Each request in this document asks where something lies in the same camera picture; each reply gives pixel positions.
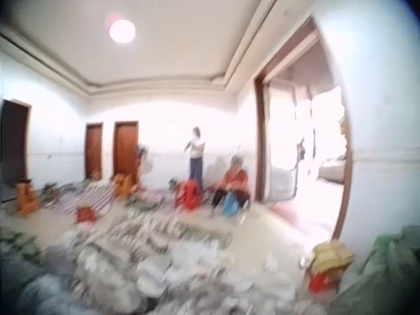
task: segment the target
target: standing woman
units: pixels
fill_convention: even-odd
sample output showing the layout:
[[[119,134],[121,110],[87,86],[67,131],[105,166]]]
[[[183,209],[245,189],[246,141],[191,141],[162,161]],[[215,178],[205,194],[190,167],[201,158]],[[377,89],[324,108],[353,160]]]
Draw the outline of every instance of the standing woman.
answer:
[[[192,129],[193,139],[186,145],[185,150],[190,149],[190,179],[197,182],[199,192],[203,192],[203,153],[205,141],[201,139],[199,127]]]

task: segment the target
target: ceiling light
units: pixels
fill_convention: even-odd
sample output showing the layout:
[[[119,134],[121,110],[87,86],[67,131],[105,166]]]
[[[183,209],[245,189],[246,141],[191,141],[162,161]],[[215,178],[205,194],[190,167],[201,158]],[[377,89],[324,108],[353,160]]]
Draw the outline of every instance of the ceiling light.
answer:
[[[130,21],[115,21],[110,27],[110,37],[119,44],[130,43],[136,37],[136,28]]]

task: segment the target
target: seated woman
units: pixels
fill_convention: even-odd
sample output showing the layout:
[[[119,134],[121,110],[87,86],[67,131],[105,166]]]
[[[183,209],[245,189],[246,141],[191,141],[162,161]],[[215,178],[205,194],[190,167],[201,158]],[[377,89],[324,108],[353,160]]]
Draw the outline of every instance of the seated woman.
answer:
[[[248,174],[242,169],[243,159],[240,156],[234,156],[230,161],[230,168],[226,172],[221,182],[215,185],[216,192],[211,202],[212,211],[214,213],[215,207],[221,202],[221,199],[227,195],[228,192],[233,192],[239,207],[243,207],[250,198],[248,187]]]

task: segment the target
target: striped cloth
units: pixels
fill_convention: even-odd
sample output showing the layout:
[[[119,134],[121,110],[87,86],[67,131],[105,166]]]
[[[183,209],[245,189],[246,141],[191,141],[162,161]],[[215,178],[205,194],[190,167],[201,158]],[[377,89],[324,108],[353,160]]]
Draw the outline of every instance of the striped cloth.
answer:
[[[67,193],[61,196],[56,204],[48,208],[61,211],[65,214],[74,215],[77,206],[81,203],[89,204],[99,217],[104,216],[111,209],[111,201],[114,194],[114,185],[89,185],[79,194]]]

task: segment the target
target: brown door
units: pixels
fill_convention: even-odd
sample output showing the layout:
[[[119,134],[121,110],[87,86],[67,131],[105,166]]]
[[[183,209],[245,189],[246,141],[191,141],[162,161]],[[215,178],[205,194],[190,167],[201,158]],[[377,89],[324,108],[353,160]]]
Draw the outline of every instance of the brown door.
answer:
[[[137,183],[138,122],[115,123],[114,130],[114,174],[131,174]]]
[[[102,124],[86,126],[85,143],[85,177],[91,178],[93,172],[99,171],[102,178]]]

